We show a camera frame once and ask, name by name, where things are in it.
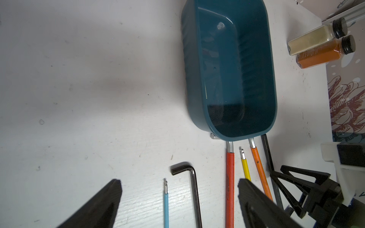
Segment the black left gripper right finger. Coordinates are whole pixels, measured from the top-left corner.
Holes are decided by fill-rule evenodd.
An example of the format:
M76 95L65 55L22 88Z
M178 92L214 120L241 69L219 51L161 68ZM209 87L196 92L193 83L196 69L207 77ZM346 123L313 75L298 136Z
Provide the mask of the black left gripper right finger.
M248 179L240 179L238 189L240 208L246 228L300 227Z

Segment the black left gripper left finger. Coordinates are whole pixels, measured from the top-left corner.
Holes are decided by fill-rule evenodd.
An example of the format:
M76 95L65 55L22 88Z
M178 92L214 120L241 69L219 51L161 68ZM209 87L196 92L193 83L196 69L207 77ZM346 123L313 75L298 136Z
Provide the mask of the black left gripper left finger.
M112 179L60 228L112 228L122 197L121 181Z

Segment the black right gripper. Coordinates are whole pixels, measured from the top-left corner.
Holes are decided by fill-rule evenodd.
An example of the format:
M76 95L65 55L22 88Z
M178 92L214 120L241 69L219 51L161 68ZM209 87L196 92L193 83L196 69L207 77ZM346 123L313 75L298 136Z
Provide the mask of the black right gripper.
M297 178L298 173L315 178L314 182ZM348 206L337 182L329 179L330 174L283 165L280 172L270 174L295 213L303 218L309 214L315 221L315 228L363 228L365 226L365 204L353 198ZM282 184L287 181L295 185L302 195L296 200Z

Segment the long black hex key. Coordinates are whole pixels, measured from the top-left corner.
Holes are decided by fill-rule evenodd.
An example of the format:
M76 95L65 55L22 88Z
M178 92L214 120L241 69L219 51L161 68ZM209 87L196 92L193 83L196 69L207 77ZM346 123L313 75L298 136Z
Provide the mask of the long black hex key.
M263 134L261 136L261 140L262 140L263 149L264 149L264 153L265 153L267 164L268 164L269 174L271 174L273 171L275 171L275 169L274 169L274 164L273 164L273 160L272 160L272 156L271 156L271 151L270 151L267 135ZM274 192L277 206L279 208L283 209L289 216L291 216L294 212L293 208L289 205L286 209L284 209L279 187L273 180L271 182L272 182L273 192Z

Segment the orange hex key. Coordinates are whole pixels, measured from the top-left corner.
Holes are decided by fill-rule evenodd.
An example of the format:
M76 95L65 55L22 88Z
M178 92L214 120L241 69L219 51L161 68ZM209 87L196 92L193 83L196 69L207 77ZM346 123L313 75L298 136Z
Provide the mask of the orange hex key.
M259 178L260 178L264 193L271 201L273 201L272 194L271 194L268 182L267 182L267 178L266 178L263 166L262 166L262 162L261 162L261 159L260 159L260 156L259 156L258 149L257 149L256 144L254 142L254 139L249 138L249 143L250 143L251 152L252 152L252 155L253 155L253 158L254 158L254 161L255 161L255 165L256 165L256 168L257 168L257 171L258 171L258 174L259 174Z

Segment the yellow hex key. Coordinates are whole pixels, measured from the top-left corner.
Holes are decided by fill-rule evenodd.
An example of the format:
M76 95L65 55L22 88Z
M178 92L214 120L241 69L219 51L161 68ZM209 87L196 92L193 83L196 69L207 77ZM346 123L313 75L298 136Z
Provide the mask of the yellow hex key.
M241 162L242 162L242 167L243 167L245 178L248 179L249 181L251 181L249 166L247 163L245 152L242 147L239 147L239 150L240 150Z

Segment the red hex key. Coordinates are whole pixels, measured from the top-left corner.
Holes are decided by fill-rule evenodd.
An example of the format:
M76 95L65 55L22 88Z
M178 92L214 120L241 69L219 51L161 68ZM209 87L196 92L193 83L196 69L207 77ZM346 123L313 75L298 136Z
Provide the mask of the red hex key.
M234 227L234 151L233 142L226 142L226 213L225 228Z

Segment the short black hex key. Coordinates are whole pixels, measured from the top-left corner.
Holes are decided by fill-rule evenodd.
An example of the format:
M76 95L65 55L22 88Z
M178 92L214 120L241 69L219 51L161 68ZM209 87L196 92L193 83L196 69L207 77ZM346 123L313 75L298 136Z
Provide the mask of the short black hex key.
M202 215L200 208L200 199L199 199L199 191L197 184L197 176L195 168L188 162L181 162L175 165L172 165L170 168L170 172L172 175L178 175L180 173L189 172L190 173L190 184L192 190L192 199L194 205L194 215L195 222L197 228L202 228Z

